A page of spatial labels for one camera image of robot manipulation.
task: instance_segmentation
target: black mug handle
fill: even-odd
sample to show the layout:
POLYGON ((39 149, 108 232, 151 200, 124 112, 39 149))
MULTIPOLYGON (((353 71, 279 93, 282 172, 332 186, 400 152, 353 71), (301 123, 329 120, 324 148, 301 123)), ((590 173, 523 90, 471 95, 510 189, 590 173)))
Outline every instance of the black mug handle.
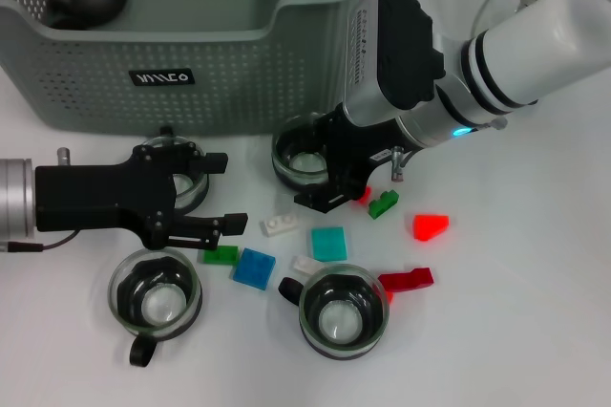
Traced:
POLYGON ((292 278, 285 277, 278 286, 278 291, 291 304, 299 307, 299 298, 304 290, 304 285, 292 278))
POLYGON ((155 353, 157 341, 148 337, 136 337, 130 351, 130 364, 136 367, 146 367, 155 353))

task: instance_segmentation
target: green block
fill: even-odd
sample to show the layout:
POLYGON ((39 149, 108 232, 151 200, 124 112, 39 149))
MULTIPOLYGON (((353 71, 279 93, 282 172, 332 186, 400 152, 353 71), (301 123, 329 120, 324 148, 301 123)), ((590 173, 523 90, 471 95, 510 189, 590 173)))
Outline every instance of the green block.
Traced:
POLYGON ((395 206, 397 202, 399 202, 399 194, 394 190, 383 192, 380 196, 380 200, 374 200, 369 204, 369 215, 376 220, 395 206))
POLYGON ((237 246, 219 246, 216 251, 205 250, 203 262, 215 266, 235 266, 240 260, 240 249, 237 246))

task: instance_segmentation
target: white block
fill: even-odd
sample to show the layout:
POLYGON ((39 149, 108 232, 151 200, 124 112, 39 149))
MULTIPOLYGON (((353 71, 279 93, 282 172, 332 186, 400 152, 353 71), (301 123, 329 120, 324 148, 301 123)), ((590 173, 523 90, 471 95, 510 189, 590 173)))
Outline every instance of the white block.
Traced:
POLYGON ((281 233, 295 230, 298 226, 299 221, 295 213, 274 216, 273 218, 263 221, 263 234, 267 237, 275 237, 281 233))
POLYGON ((295 256, 295 260, 293 261, 293 268, 306 275, 313 275, 318 270, 325 267, 327 266, 322 262, 305 256, 295 256))

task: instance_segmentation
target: cyan block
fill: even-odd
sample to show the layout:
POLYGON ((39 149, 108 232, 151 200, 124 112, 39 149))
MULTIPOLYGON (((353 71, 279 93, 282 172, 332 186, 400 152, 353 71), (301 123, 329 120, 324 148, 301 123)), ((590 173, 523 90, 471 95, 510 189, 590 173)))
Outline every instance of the cyan block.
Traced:
POLYGON ((267 282, 276 265, 276 258, 245 248, 233 280, 260 290, 267 289, 267 282))
POLYGON ((317 261, 338 262, 348 258, 346 236, 342 227, 313 228, 312 248, 317 261))

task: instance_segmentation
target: white table surface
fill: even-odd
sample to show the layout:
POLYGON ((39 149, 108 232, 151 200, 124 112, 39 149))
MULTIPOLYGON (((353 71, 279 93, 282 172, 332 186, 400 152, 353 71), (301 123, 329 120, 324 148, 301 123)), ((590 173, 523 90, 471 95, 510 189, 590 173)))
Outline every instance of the white table surface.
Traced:
MULTIPOLYGON (((420 0, 438 28, 466 38, 483 0, 420 0)), ((44 254, 0 256, 0 406, 115 405, 587 407, 611 403, 611 73, 597 75, 489 131, 419 154, 406 182, 379 169, 377 194, 399 205, 372 221, 354 204, 301 210, 303 229, 266 239, 268 202, 290 204, 269 163, 269 137, 206 139, 229 154, 196 215, 248 212, 228 245, 274 255, 267 291, 196 264, 202 313, 133 368, 133 338, 106 304, 112 271, 141 248, 122 230, 86 232, 44 254), (453 217, 419 244, 404 219, 453 217), (375 272, 431 267, 436 284, 396 296, 387 333, 367 356, 336 362, 301 337, 297 310, 276 288, 312 226, 343 225, 350 261, 375 272)), ((0 157, 53 164, 123 161, 142 138, 54 131, 0 76, 0 157)), ((39 234, 38 241, 62 234, 39 234)), ((185 251, 195 262, 196 252, 185 251)))

